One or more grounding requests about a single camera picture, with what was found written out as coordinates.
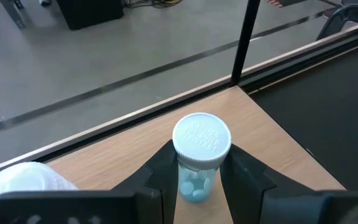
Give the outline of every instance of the cable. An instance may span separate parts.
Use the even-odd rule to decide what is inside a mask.
[[[157,9],[172,7],[182,0],[122,0],[122,6],[129,9],[152,6]]]

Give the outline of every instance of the white lid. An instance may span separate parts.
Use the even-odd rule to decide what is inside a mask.
[[[29,190],[76,190],[76,186],[39,162],[23,162],[0,171],[0,194]]]
[[[179,120],[172,139],[179,162],[193,170],[218,168],[231,146],[229,128],[208,113],[192,113]]]

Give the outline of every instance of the gray floor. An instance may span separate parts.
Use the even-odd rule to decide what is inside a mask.
[[[55,7],[24,1],[32,24],[18,30],[0,5],[0,121],[235,41],[241,0],[183,2],[126,11],[121,20],[69,31]],[[261,2],[254,33],[331,6],[308,0],[277,8]],[[245,67],[315,40],[322,17],[251,42]],[[0,132],[0,162],[230,74],[236,49],[159,73]]]

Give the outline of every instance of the black mat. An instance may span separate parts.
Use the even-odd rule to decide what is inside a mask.
[[[358,190],[358,50],[251,95],[349,190]]]
[[[291,6],[292,4],[303,2],[306,0],[266,0],[266,1],[274,6],[277,6],[277,7],[285,7],[285,6]]]

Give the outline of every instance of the wooden tabletop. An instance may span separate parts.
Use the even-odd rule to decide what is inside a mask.
[[[135,172],[172,137],[175,123],[194,112],[220,117],[232,141],[249,154],[315,190],[344,187],[239,87],[232,87],[86,146],[48,165],[80,189],[111,189]],[[220,177],[199,204],[178,196],[175,223],[231,223]]]

